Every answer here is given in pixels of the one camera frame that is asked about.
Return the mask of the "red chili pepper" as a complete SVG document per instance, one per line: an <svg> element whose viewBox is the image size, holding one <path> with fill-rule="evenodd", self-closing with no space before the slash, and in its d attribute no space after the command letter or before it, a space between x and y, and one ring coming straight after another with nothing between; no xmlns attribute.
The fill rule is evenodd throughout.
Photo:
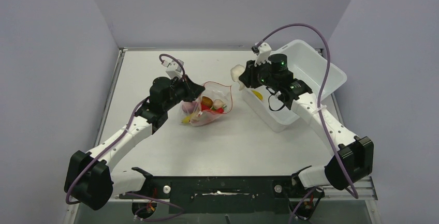
<svg viewBox="0 0 439 224"><path fill-rule="evenodd" d="M215 109L213 107L209 108L208 106L201 104L201 111L202 112L212 112L214 114L223 114L224 108Z"/></svg>

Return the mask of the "beige ginger piece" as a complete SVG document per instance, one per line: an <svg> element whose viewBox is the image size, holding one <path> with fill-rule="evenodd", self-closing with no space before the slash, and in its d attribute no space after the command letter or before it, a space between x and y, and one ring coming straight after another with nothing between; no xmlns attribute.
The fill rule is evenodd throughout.
<svg viewBox="0 0 439 224"><path fill-rule="evenodd" d="M220 99L216 99L216 100L213 101L212 107L213 107L214 109L220 109L220 108L222 108L224 105L225 105L225 103L224 103L222 100L220 100Z"/></svg>

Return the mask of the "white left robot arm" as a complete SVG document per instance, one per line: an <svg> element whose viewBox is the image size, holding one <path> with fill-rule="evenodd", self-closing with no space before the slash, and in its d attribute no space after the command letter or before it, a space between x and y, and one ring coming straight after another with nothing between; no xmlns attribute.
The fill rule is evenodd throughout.
<svg viewBox="0 0 439 224"><path fill-rule="evenodd" d="M155 134L168 119L168 112L181 102L193 102L207 93L208 83L197 84L187 74L158 77L149 95L132 110L127 124L102 144L87 152L75 152L65 179L68 205L83 203L102 208L116 195L139 192L151 185L152 175L134 167L113 174L115 166L141 141Z"/></svg>

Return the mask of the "white garlic bulb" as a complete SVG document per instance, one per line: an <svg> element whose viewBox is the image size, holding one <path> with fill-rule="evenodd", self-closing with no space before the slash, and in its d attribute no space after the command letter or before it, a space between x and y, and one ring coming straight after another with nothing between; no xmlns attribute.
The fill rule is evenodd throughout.
<svg viewBox="0 0 439 224"><path fill-rule="evenodd" d="M239 77L245 72L245 67L243 65L235 65L230 70L231 78L234 82L238 83L239 91L245 88L244 83L239 79Z"/></svg>

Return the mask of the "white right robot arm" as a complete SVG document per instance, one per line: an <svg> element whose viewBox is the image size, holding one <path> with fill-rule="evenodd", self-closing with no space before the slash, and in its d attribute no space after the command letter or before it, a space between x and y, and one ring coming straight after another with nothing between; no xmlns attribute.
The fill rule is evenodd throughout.
<svg viewBox="0 0 439 224"><path fill-rule="evenodd" d="M344 190L371 174L374 144L359 137L340 123L320 102L304 81L294 77L285 54L273 54L256 65L247 61L239 80L246 88L265 87L284 108L299 116L329 146L332 158L326 165L310 166L293 175L291 189L305 196L312 187L332 186Z"/></svg>

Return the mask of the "clear zip top bag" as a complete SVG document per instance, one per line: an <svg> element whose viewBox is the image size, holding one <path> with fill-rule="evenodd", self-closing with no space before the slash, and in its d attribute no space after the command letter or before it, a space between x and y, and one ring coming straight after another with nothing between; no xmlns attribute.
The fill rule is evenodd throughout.
<svg viewBox="0 0 439 224"><path fill-rule="evenodd" d="M203 84L204 91L191 102L180 104L181 124L207 125L233 109L232 86L214 81Z"/></svg>

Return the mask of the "yellow banana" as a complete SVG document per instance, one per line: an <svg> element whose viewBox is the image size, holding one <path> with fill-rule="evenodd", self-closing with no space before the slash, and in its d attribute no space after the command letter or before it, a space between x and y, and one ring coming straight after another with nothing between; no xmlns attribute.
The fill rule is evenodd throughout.
<svg viewBox="0 0 439 224"><path fill-rule="evenodd" d="M191 122L191 119L194 117L194 115L193 114L190 114L190 115L188 115L188 116L186 116L185 118L183 118L182 120L181 120L181 123L182 124L189 124L190 122Z"/></svg>

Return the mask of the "purple onion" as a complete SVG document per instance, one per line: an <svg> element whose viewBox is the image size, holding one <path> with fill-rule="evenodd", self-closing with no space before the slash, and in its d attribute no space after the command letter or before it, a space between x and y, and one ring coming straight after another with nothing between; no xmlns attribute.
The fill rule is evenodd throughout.
<svg viewBox="0 0 439 224"><path fill-rule="evenodd" d="M182 102L181 109L186 114L192 114L194 110L197 108L198 102L192 101L192 102Z"/></svg>

